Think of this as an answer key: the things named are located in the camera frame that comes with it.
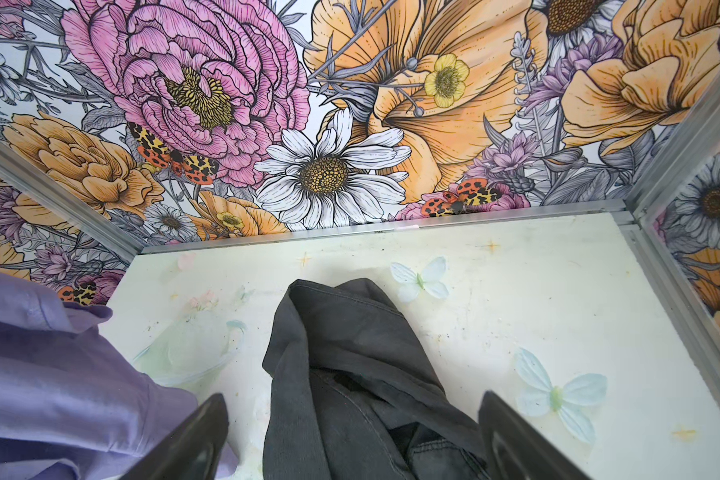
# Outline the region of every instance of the light blue butterfly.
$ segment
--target light blue butterfly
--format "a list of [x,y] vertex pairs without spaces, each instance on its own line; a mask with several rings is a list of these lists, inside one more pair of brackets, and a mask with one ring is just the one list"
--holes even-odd
[[439,256],[426,265],[420,274],[416,274],[403,264],[390,266],[394,279],[402,283],[398,297],[403,303],[413,302],[418,294],[425,290],[434,298],[443,299],[448,296],[448,288],[440,279],[445,274],[445,257]]
[[528,417],[556,412],[568,432],[584,443],[595,443],[595,428],[579,407],[593,406],[605,399],[608,380],[599,373],[578,376],[560,388],[552,386],[547,370],[536,356],[520,349],[515,369],[529,388],[518,396],[518,410]]

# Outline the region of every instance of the gold star sticker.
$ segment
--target gold star sticker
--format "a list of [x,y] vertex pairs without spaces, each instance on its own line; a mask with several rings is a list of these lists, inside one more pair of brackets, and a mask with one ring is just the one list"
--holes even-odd
[[680,430],[672,432],[672,436],[680,440],[681,442],[692,442],[696,437],[696,430],[686,430],[680,426]]
[[493,253],[494,250],[496,250],[496,249],[499,248],[500,246],[501,246],[501,245],[499,245],[499,244],[494,244],[494,241],[491,240],[488,245],[483,245],[483,248],[490,248],[490,252]]

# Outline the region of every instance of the floral wallpaper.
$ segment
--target floral wallpaper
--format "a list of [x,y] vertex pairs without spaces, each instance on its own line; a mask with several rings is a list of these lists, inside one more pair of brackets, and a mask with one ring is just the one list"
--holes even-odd
[[105,304],[127,264],[0,179],[0,272],[42,283],[59,298]]
[[145,244],[622,198],[720,0],[0,0],[0,138]]
[[720,328],[720,152],[654,227]]

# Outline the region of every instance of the lavender sleeve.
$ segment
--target lavender sleeve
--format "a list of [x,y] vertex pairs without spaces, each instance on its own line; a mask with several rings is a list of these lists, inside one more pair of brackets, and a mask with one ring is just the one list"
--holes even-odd
[[[53,468],[71,463],[86,480],[123,473],[197,406],[193,394],[134,370],[99,335],[96,325],[111,316],[0,274],[0,439],[67,446]],[[6,469],[44,465],[35,451],[12,449],[13,462],[0,458]],[[218,473],[235,466],[227,447]],[[1,475],[16,478],[8,471]]]

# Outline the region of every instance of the metal frame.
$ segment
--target metal frame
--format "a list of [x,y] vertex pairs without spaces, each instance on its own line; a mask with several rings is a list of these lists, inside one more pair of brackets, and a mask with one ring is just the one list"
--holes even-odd
[[720,331],[656,232],[641,229],[634,222],[621,224],[620,228],[653,292],[720,406]]
[[578,204],[537,206],[535,208],[519,208],[516,210],[501,210],[484,212],[480,214],[438,216],[435,218],[422,218],[418,220],[400,220],[395,222],[382,222],[380,224],[364,224],[353,226],[337,226],[320,230],[304,230],[286,234],[271,234],[259,236],[240,236],[223,240],[209,240],[193,244],[173,244],[148,246],[142,254],[164,254],[168,252],[184,252],[188,250],[204,250],[207,248],[221,248],[224,246],[239,246],[252,244],[272,244],[303,240],[305,238],[323,238],[326,236],[356,235],[356,234],[383,234],[400,230],[417,230],[433,226],[481,224],[484,222],[501,222],[507,220],[528,220],[531,218],[548,218],[551,216],[600,214],[603,212],[624,212],[626,206],[622,200],[602,200],[597,202],[581,202]]
[[144,246],[143,243],[98,214],[85,202],[70,195],[68,190],[21,158],[1,141],[0,178],[40,202],[62,220],[80,228],[126,262],[131,262]]
[[638,223],[645,228],[653,221],[701,168],[700,159],[719,149],[720,72],[627,196],[626,206]]

